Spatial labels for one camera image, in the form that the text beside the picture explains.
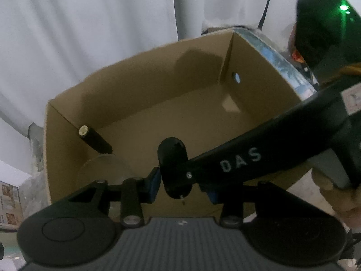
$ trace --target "black cylindrical object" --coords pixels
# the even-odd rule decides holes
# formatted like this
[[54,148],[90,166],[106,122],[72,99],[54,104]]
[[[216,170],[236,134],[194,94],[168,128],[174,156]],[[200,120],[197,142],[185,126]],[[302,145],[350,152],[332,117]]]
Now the black cylindrical object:
[[143,211],[137,190],[137,181],[128,178],[122,184],[120,223],[127,228],[137,228],[144,224]]
[[80,138],[100,154],[111,154],[113,148],[102,136],[89,125],[82,125],[78,134]]
[[[192,190],[192,185],[179,186],[169,190],[168,182],[173,180],[172,166],[188,161],[187,150],[183,142],[177,138],[166,138],[158,146],[158,160],[162,174],[165,192],[173,199],[183,199]],[[187,172],[187,178],[192,178],[192,172]]]

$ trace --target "black device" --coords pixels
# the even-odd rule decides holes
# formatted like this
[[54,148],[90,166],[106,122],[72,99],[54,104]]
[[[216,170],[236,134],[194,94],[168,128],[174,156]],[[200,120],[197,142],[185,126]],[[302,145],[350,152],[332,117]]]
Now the black device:
[[[327,74],[360,62],[360,19],[345,32],[334,29],[332,19],[325,22],[309,11],[314,3],[330,11],[345,3],[332,1],[298,2],[296,47],[321,82],[330,54],[342,59]],[[343,13],[335,15],[334,21],[342,20]],[[250,187],[243,182],[307,159],[322,167],[320,159],[331,156],[351,186],[358,186],[360,86],[361,77],[341,76],[285,114],[190,160],[181,140],[165,139],[158,147],[160,166],[147,178],[116,186],[95,181],[26,219],[18,230],[28,262],[23,270],[340,270],[335,262],[346,234],[337,219],[271,183]],[[351,108],[349,99],[354,99]],[[161,179],[172,198],[185,197],[198,183],[214,204],[223,204],[219,223],[152,218],[144,225],[141,204],[155,200]],[[122,202],[120,223],[108,217],[110,201]],[[244,202],[256,206],[257,217],[249,223],[243,223]]]

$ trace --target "cardboard box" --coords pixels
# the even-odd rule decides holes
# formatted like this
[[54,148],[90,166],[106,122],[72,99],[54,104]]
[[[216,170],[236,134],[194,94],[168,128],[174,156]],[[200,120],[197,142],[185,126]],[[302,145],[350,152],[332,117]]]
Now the cardboard box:
[[[300,101],[272,64],[231,30],[138,54],[91,74],[48,103],[44,160],[49,199],[57,201],[77,190],[77,172],[97,155],[78,137],[85,123],[145,177],[158,165],[157,148],[167,137],[182,140],[192,158]],[[287,188],[307,169],[304,165],[262,179]],[[143,210],[146,217],[217,216],[221,207],[212,205],[197,186],[182,206],[161,186],[156,202]]]

